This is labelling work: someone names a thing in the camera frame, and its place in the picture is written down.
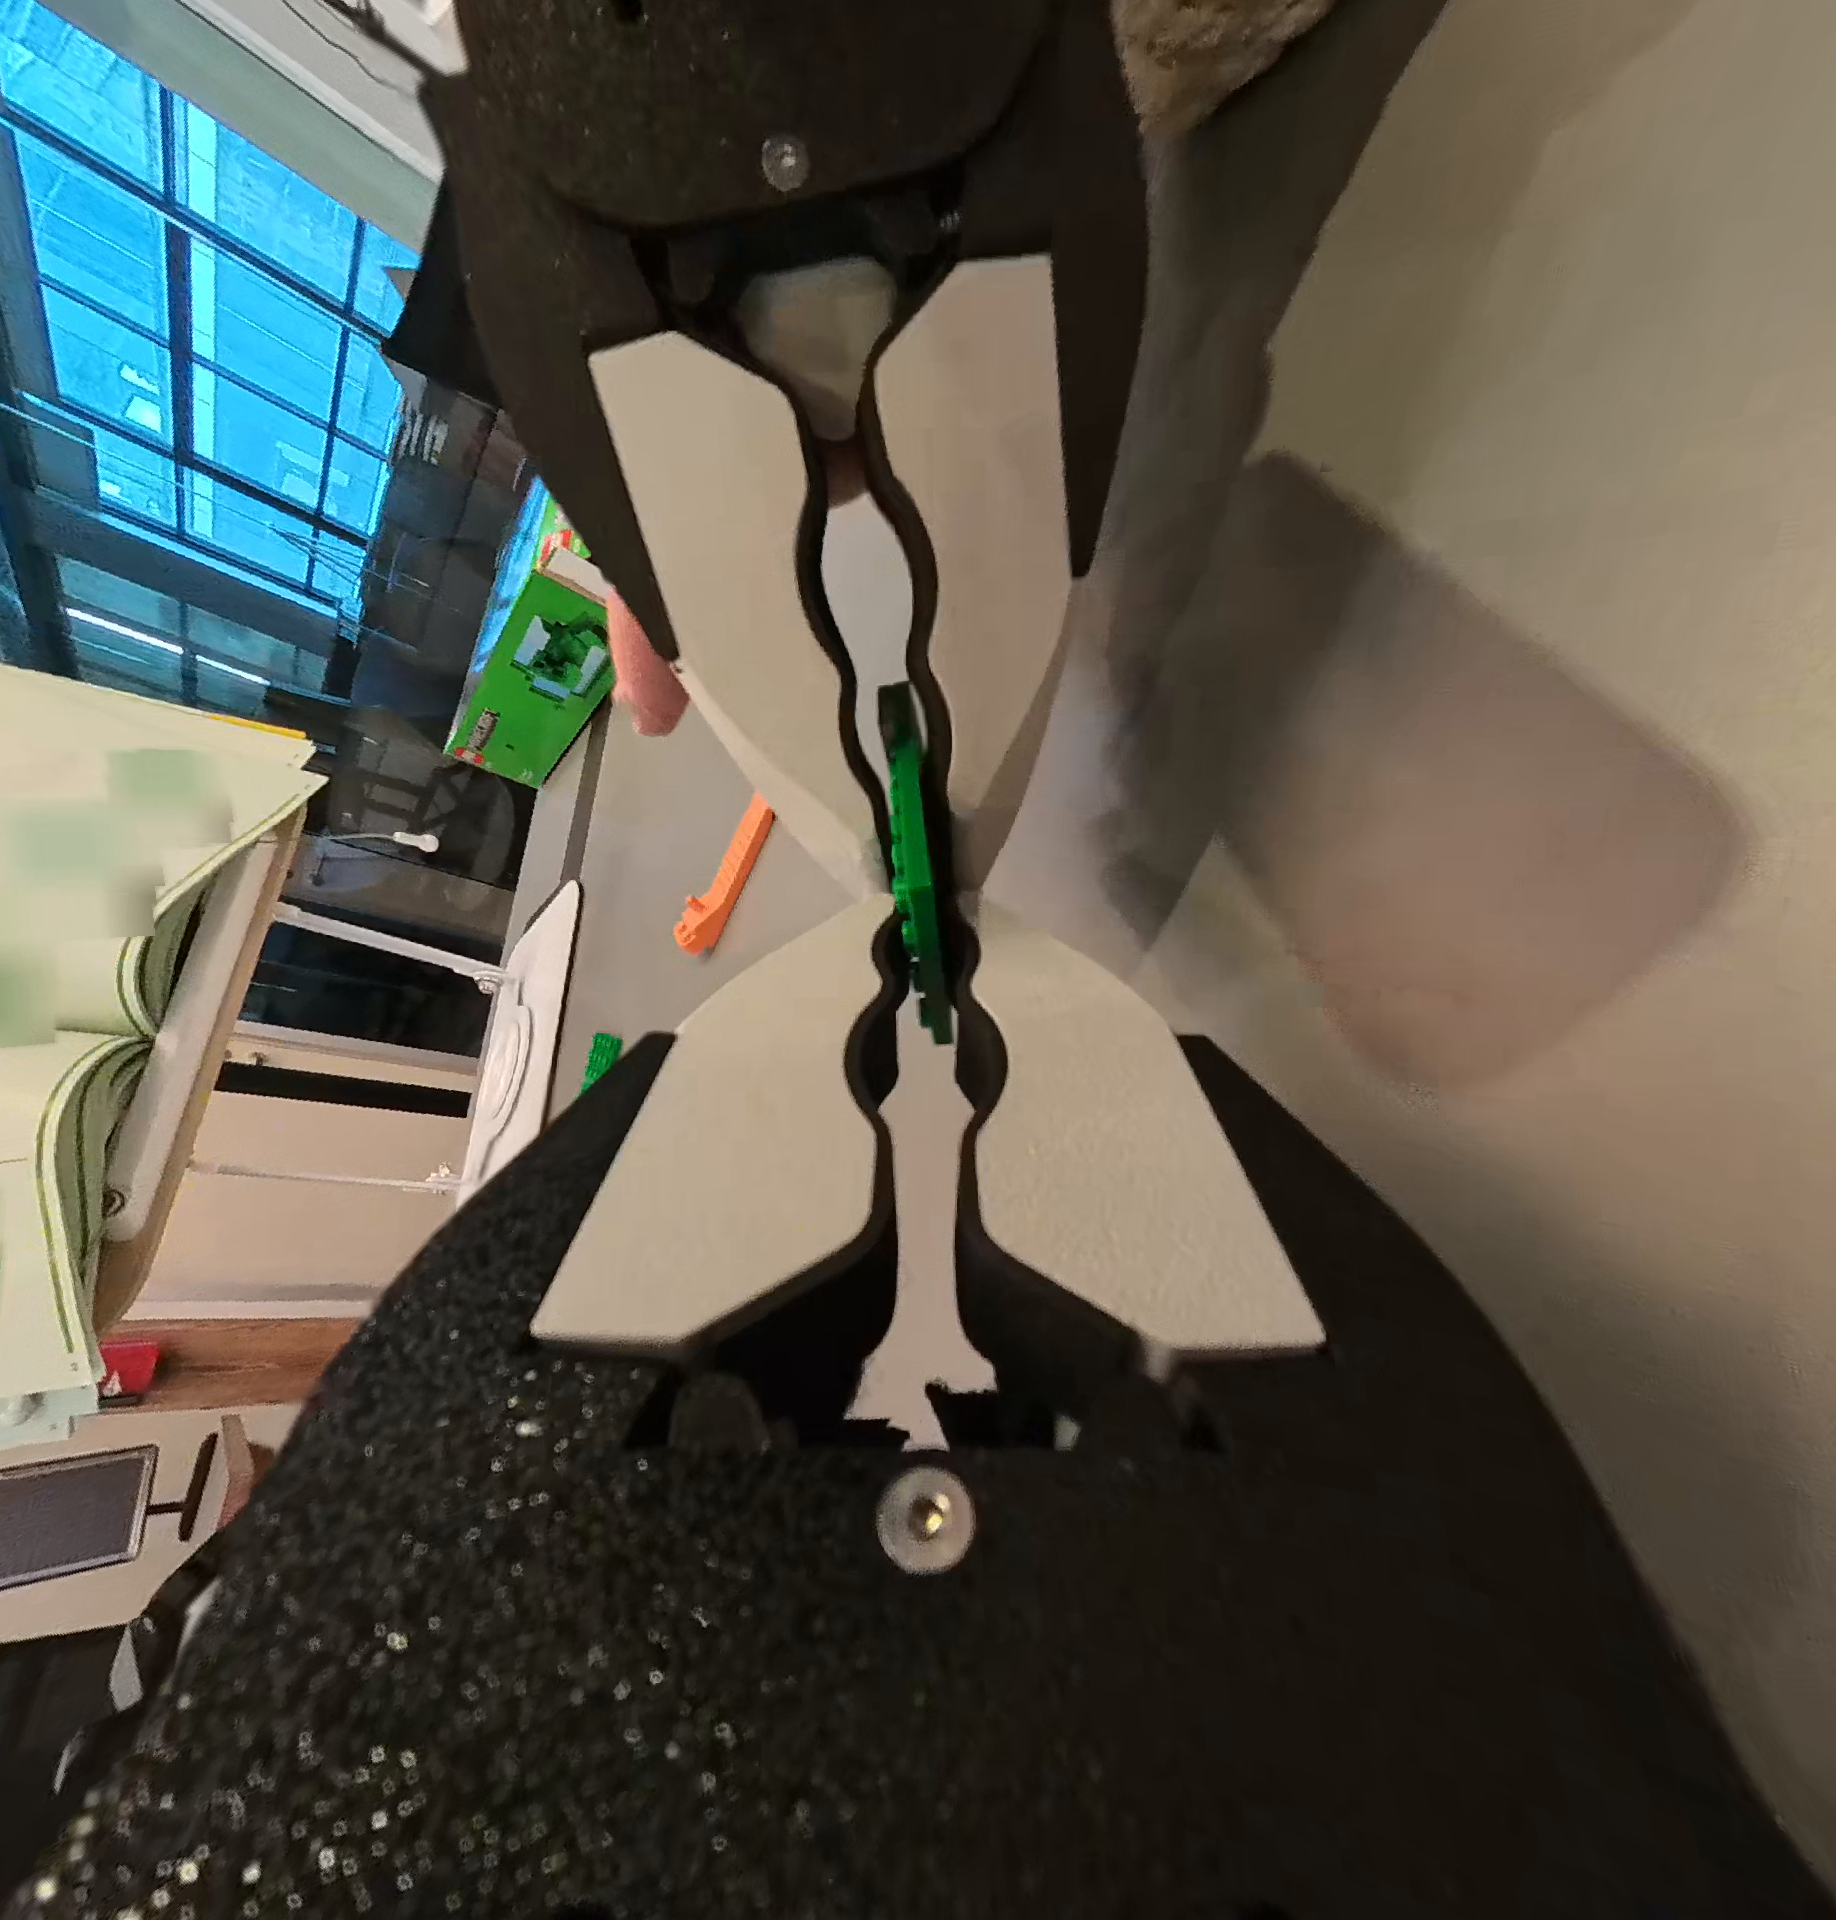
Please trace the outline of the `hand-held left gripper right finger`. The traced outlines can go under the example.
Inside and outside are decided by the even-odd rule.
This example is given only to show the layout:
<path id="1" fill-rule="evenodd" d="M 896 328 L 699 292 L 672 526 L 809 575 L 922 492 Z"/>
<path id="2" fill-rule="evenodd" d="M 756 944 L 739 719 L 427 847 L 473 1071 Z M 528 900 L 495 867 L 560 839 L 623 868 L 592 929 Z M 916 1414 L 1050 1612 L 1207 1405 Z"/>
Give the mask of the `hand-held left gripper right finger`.
<path id="1" fill-rule="evenodd" d="M 992 1366 L 1321 1353 L 1324 1329 L 1167 1020 L 1008 910 L 958 997 L 955 1302 Z"/>

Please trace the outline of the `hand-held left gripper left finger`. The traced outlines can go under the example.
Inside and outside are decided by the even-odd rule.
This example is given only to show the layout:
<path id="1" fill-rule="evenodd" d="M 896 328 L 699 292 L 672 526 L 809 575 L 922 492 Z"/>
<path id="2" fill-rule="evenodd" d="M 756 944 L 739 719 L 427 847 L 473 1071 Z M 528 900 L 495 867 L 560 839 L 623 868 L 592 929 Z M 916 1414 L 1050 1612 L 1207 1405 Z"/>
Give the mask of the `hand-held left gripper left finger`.
<path id="1" fill-rule="evenodd" d="M 865 899 L 752 963 L 672 1037 L 530 1332 L 699 1356 L 893 1222 L 884 1104 L 905 999 L 896 903 Z"/>

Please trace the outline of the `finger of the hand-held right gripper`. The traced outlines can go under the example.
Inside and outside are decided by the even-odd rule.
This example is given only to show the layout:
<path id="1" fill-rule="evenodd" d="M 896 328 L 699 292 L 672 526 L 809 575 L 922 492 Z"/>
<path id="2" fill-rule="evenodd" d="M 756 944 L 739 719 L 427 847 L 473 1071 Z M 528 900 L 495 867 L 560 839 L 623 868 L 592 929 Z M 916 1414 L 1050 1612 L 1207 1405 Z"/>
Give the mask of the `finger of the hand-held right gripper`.
<path id="1" fill-rule="evenodd" d="M 857 669 L 826 584 L 828 484 L 798 404 L 679 332 L 587 367 L 690 704 L 851 899 L 887 894 L 884 786 L 857 735 Z"/>
<path id="2" fill-rule="evenodd" d="M 1050 258 L 954 267 L 884 349 L 877 424 L 916 572 L 907 646 L 955 889 L 1010 841 L 1065 666 L 1067 463 Z"/>

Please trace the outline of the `green lego base plate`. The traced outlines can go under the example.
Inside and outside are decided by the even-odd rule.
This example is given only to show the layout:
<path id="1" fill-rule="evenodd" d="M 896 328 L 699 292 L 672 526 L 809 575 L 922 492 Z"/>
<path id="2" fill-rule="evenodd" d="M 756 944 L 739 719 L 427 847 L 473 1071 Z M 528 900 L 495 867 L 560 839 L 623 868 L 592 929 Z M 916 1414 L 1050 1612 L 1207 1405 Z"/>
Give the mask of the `green lego base plate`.
<path id="1" fill-rule="evenodd" d="M 926 744 L 920 704 L 905 681 L 879 691 L 886 753 L 892 899 L 918 1020 L 937 1047 L 954 1045 L 954 991 L 938 919 L 935 858 L 926 812 Z"/>

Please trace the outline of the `person's right forearm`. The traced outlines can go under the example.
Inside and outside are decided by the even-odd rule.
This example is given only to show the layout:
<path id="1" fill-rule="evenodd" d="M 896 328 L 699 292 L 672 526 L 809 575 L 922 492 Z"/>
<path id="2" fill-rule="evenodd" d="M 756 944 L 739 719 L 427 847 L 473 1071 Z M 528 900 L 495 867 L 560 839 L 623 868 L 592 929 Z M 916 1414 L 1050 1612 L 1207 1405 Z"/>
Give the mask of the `person's right forearm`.
<path id="1" fill-rule="evenodd" d="M 1192 133 L 1336 10 L 1336 2 L 1112 2 L 1142 133 L 1160 140 Z"/>

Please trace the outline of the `green lego set box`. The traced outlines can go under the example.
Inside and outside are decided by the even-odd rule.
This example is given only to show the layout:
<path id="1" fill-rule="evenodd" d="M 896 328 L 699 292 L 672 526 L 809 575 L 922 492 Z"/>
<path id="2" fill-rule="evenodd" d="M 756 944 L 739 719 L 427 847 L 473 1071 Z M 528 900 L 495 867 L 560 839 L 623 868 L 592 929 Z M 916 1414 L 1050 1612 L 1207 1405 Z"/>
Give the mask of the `green lego set box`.
<path id="1" fill-rule="evenodd" d="M 463 765 L 539 789 L 616 689 L 608 585 L 537 484 L 499 562 L 445 740 Z"/>

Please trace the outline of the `orange lego brick separator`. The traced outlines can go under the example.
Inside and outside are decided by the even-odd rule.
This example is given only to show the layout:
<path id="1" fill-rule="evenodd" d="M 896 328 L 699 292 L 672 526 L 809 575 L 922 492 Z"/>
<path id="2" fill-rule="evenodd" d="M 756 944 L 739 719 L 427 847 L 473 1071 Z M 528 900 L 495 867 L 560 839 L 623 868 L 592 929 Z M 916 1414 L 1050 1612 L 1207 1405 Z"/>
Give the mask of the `orange lego brick separator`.
<path id="1" fill-rule="evenodd" d="M 764 796 L 754 794 L 744 810 L 733 839 L 723 856 L 712 883 L 704 894 L 690 896 L 673 927 L 679 952 L 704 956 L 719 947 L 733 912 L 750 885 L 754 867 L 765 852 L 775 812 Z"/>

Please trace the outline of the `lego instruction booklet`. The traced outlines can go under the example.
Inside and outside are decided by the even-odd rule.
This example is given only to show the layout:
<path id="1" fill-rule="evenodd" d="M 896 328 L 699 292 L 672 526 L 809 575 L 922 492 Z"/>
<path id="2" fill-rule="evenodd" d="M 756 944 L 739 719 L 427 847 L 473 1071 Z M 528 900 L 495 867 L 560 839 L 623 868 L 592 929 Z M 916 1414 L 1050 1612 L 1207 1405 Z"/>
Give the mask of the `lego instruction booklet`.
<path id="1" fill-rule="evenodd" d="M 96 1406 L 114 1139 L 216 885 L 313 749 L 0 665 L 0 1447 Z"/>

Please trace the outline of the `person's right hand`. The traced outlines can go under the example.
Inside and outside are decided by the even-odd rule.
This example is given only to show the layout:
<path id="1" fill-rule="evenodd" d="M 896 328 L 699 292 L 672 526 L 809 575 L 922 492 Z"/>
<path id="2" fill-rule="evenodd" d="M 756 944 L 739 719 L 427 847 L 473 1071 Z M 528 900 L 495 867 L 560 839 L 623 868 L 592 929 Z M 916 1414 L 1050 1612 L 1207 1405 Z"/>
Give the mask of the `person's right hand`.
<path id="1" fill-rule="evenodd" d="M 679 669 L 648 636 L 618 588 L 602 596 L 606 646 L 616 673 L 614 699 L 643 737 L 672 735 L 690 709 L 690 689 Z"/>

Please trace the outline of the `wooden side table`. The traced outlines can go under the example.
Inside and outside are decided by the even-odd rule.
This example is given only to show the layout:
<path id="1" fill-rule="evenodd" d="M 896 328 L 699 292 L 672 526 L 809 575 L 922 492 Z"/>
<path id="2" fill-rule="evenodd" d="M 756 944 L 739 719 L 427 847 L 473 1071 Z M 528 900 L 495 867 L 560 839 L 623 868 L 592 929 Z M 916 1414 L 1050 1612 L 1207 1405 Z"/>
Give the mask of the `wooden side table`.
<path id="1" fill-rule="evenodd" d="M 103 1349 L 157 1351 L 140 1411 L 230 1411 L 311 1399 L 374 1299 L 154 1302 L 101 1323 Z"/>

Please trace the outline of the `small tablet screen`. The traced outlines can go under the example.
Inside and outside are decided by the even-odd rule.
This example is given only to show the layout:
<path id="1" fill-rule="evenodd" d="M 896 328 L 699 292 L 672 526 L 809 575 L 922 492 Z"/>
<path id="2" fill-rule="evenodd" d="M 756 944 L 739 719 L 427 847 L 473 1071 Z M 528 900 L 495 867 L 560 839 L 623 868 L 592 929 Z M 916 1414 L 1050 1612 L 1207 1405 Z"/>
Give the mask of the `small tablet screen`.
<path id="1" fill-rule="evenodd" d="M 162 1452 L 152 1445 L 0 1471 L 0 1594 L 137 1560 Z"/>

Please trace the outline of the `black and white tool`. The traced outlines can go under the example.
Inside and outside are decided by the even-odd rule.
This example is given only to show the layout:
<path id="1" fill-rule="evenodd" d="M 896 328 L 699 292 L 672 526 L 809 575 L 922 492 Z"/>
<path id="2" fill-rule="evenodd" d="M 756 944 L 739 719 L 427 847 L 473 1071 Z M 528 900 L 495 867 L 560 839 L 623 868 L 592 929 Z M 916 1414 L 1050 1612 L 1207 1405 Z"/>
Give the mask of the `black and white tool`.
<path id="1" fill-rule="evenodd" d="M 62 1830 L 177 1667 L 211 1594 L 199 1560 L 114 1627 L 0 1641 L 0 1896 Z"/>

